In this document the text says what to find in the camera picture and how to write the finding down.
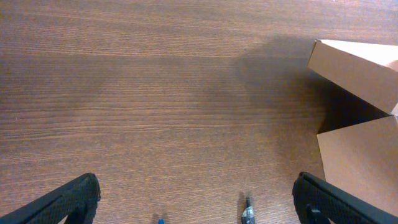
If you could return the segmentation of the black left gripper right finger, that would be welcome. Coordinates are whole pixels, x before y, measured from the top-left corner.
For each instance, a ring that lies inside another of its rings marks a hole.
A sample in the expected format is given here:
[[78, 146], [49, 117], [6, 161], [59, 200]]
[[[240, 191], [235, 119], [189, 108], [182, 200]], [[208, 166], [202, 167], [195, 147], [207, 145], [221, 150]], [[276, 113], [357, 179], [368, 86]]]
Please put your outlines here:
[[304, 224], [397, 224], [397, 217], [308, 173], [292, 189], [295, 211]]

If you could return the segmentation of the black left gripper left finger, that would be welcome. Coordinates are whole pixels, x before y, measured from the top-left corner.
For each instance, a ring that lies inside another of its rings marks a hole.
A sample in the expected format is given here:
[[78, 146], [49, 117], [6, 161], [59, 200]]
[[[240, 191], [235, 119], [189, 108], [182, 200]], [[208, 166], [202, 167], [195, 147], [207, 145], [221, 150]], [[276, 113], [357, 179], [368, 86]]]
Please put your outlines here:
[[93, 173], [85, 173], [27, 205], [1, 217], [1, 224], [92, 224], [100, 185]]

